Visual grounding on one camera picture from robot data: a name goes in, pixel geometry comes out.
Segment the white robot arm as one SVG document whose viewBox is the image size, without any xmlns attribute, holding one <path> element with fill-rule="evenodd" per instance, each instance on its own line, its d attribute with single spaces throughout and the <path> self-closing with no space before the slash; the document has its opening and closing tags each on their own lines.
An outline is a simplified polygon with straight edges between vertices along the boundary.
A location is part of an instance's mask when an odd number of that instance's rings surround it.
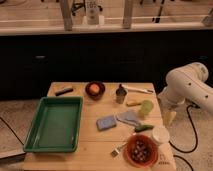
<svg viewBox="0 0 213 171">
<path fill-rule="evenodd" d="M 169 126 L 176 116 L 175 109 L 188 99 L 209 114 L 213 114 L 213 87 L 205 83 L 209 71 L 200 62 L 193 62 L 169 71 L 166 86 L 158 94 L 162 106 L 163 124 Z"/>
</svg>

